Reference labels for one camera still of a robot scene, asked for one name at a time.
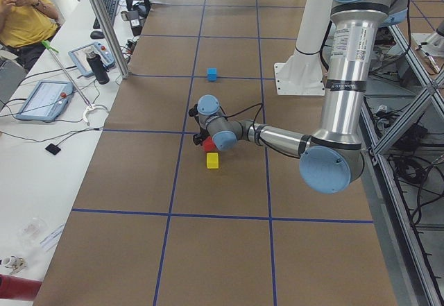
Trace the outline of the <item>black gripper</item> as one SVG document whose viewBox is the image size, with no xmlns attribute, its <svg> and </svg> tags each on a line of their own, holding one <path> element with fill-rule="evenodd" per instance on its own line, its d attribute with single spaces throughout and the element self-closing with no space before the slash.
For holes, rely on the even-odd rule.
<svg viewBox="0 0 444 306">
<path fill-rule="evenodd" d="M 196 133 L 193 135 L 193 143 L 197 146 L 202 146 L 203 142 L 209 137 L 209 133 L 204 131 L 203 133 Z"/>
</svg>

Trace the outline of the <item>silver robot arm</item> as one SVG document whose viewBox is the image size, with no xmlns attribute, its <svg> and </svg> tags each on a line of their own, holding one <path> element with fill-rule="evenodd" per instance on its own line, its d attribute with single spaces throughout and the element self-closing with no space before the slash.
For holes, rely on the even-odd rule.
<svg viewBox="0 0 444 306">
<path fill-rule="evenodd" d="M 406 19 L 409 0 L 307 0 L 292 56 L 275 65 L 281 95 L 323 95 L 318 129 L 303 135 L 236 120 L 210 94 L 190 109 L 200 127 L 196 145 L 226 151 L 245 140 L 299 159 L 304 182 L 324 194 L 346 189 L 362 174 L 357 128 L 377 31 Z"/>
</svg>

